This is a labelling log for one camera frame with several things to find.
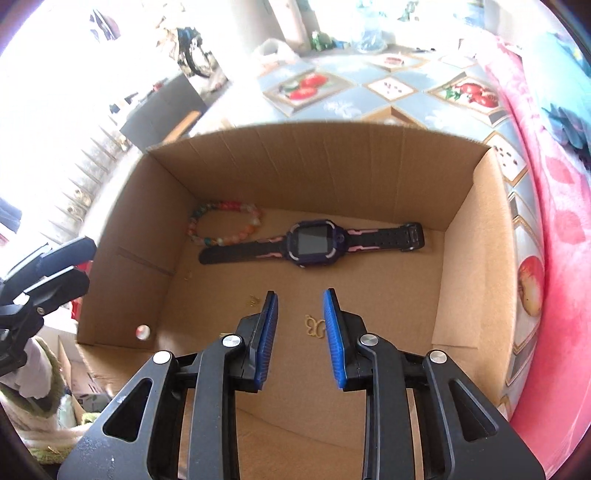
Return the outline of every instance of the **metal screw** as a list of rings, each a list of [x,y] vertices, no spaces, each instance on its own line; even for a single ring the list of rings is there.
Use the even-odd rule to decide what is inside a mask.
[[[160,350],[154,354],[152,360],[154,360],[155,364],[162,365],[168,362],[172,357],[173,356],[170,352],[167,352],[166,350]]]
[[[376,337],[372,333],[366,333],[365,335],[361,336],[360,341],[365,346],[374,346],[378,343],[378,337]]]
[[[242,342],[242,339],[238,335],[228,335],[222,340],[222,344],[228,348],[238,346],[240,345],[240,342]]]
[[[434,350],[429,354],[431,362],[434,364],[444,364],[447,362],[447,355],[441,350]]]

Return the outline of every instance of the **cardboard box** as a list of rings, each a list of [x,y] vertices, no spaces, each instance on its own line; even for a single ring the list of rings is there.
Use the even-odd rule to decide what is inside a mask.
[[[256,238],[330,218],[345,228],[421,222],[426,245],[413,253],[347,255],[305,270],[279,260],[200,265],[187,222],[200,201],[215,199],[262,207]],[[400,350],[445,350],[501,402],[517,272],[503,178],[486,145],[377,124],[232,129],[152,150],[118,197],[98,202],[98,211],[111,214],[87,220],[89,229],[94,221],[104,228],[78,342],[109,393],[152,352],[203,349],[259,310],[251,296],[279,295],[269,379],[263,392],[236,400],[244,479],[361,475],[365,393],[337,389],[326,339],[307,334],[306,316],[322,318],[321,294],[329,287],[370,331]],[[105,202],[112,206],[105,209]],[[238,213],[208,213],[200,233],[232,234],[246,221]],[[143,342],[135,337],[142,324],[152,331]]]
[[[57,359],[61,364],[61,373],[66,385],[70,388],[74,402],[74,415],[78,425],[82,423],[84,412],[103,411],[111,401],[110,396],[88,372],[81,358],[73,358],[68,354],[68,339],[58,338]]]

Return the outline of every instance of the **black watch strap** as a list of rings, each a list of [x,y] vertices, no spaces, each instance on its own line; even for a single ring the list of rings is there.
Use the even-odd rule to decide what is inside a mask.
[[[415,250],[424,246],[420,223],[409,223],[397,228],[347,230],[348,251],[377,249]]]
[[[257,258],[282,258],[285,252],[285,237],[265,238],[256,242],[236,245],[215,245],[201,250],[199,262],[203,265],[242,262]]]

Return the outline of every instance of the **black clamp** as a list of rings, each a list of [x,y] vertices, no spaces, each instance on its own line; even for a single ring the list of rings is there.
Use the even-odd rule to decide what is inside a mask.
[[[444,352],[400,352],[359,315],[324,294],[333,372],[343,391],[365,390],[363,479],[414,480],[407,388],[413,389],[426,480],[544,480],[513,428]]]
[[[239,479],[235,392],[267,378],[277,295],[236,333],[176,358],[160,351],[109,403],[62,464],[59,480],[177,478],[187,390],[195,389],[187,480]]]
[[[0,280],[0,377],[27,362],[25,344],[43,327],[43,316],[85,295],[89,279],[76,265],[92,260],[96,245],[88,237],[34,251]],[[14,300],[24,293],[23,305]]]

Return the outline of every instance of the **small gold charm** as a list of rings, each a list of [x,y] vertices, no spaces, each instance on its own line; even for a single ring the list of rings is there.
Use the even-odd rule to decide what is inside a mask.
[[[257,305],[259,305],[261,302],[261,299],[258,297],[255,297],[254,295],[250,295],[249,296],[249,300],[246,302],[246,306],[247,307],[256,307]]]
[[[323,319],[316,320],[314,317],[306,315],[305,323],[308,328],[306,333],[311,337],[324,338],[326,336],[326,322]]]

